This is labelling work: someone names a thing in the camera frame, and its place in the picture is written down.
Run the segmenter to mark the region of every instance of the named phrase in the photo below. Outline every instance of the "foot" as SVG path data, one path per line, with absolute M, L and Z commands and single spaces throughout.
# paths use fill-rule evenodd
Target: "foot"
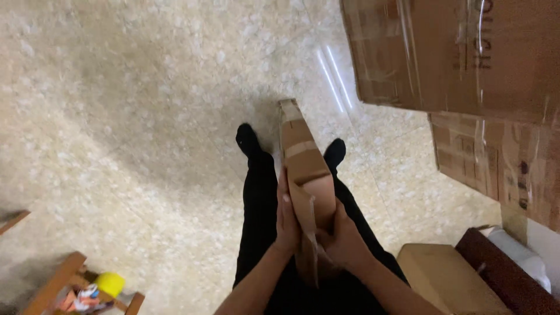
M 261 152 L 259 140 L 256 138 L 256 133 L 248 123 L 243 123 L 237 128 L 237 135 L 235 141 L 241 151 L 250 158 L 255 153 Z
M 336 138 L 329 147 L 326 148 L 323 158 L 330 171 L 333 172 L 337 169 L 337 166 L 344 160 L 346 155 L 346 145 L 344 141 L 340 138 Z

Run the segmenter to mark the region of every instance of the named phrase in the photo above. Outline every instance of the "cardboard box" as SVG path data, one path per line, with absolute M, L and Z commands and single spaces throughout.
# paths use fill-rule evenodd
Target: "cardboard box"
M 412 289 L 445 314 L 512 315 L 451 245 L 405 244 L 396 260 Z
M 440 172 L 560 232 L 560 131 L 430 114 Z
M 364 103 L 552 125 L 560 2 L 342 0 Z
M 301 249 L 296 253 L 300 276 L 311 286 L 338 270 L 318 247 L 318 229 L 333 230 L 336 199 L 333 176 L 313 135 L 305 123 L 296 100 L 279 102 L 281 112 L 281 150 L 287 169 L 293 209 L 302 229 Z

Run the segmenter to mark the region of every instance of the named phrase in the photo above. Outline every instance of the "black pants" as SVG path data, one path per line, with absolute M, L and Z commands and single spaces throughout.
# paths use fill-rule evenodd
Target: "black pants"
M 395 257 L 379 244 L 351 192 L 338 179 L 337 171 L 332 169 L 331 172 L 335 195 L 344 204 L 371 253 L 407 283 Z M 262 152 L 251 157 L 243 188 L 245 221 L 234 287 L 255 267 L 276 239 L 277 185 L 272 156 Z M 314 289 L 302 282 L 292 258 L 278 280 L 265 313 L 384 313 L 375 297 L 349 272 L 342 272 L 336 279 L 323 281 L 319 286 L 320 289 Z

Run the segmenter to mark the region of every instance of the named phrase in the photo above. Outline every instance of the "wooden chair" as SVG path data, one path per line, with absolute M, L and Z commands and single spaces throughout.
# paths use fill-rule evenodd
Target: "wooden chair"
M 78 286 L 85 289 L 90 284 L 85 278 L 85 273 L 87 273 L 87 268 L 83 264 L 85 261 L 86 256 L 80 252 L 70 254 L 58 266 L 57 271 L 49 282 L 39 290 L 27 308 L 21 312 L 21 315 L 41 315 L 49 307 L 52 307 L 57 295 L 66 286 Z M 102 302 L 113 302 L 111 308 L 118 308 L 125 315 L 136 315 L 140 310 L 142 302 L 144 302 L 144 295 L 139 292 L 134 293 L 132 301 L 130 301 L 128 306 L 101 290 L 99 290 L 99 299 Z M 93 314 L 99 314 L 108 310 L 109 308 L 106 308 Z
M 23 220 L 30 213 L 31 212 L 29 210 L 22 210 L 15 217 L 9 219 L 6 224 L 0 226 L 0 235 L 11 229 L 14 225 Z

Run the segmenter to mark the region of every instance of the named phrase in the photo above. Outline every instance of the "yellow ball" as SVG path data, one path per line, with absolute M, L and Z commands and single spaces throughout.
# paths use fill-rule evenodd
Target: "yellow ball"
M 99 290 L 113 298 L 116 298 L 124 288 L 124 278 L 114 272 L 103 272 L 95 279 L 94 283 Z

